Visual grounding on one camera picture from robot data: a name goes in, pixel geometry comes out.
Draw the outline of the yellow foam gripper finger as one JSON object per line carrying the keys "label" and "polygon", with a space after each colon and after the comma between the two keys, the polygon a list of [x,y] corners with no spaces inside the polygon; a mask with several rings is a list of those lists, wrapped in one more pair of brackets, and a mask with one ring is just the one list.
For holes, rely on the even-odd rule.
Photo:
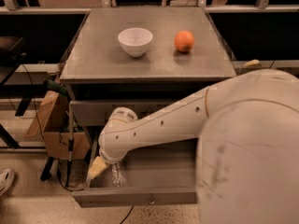
{"label": "yellow foam gripper finger", "polygon": [[97,156],[93,160],[92,166],[89,168],[88,177],[90,179],[95,179],[100,174],[102,174],[108,167],[109,165],[105,163],[105,161],[100,156]]}

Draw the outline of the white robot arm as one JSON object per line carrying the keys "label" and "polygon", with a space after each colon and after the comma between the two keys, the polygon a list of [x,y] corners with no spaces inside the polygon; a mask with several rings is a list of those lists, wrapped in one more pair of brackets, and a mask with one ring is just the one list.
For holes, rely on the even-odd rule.
{"label": "white robot arm", "polygon": [[197,139],[201,224],[299,224],[299,79],[261,69],[208,86],[143,119],[110,116],[89,169],[128,151]]}

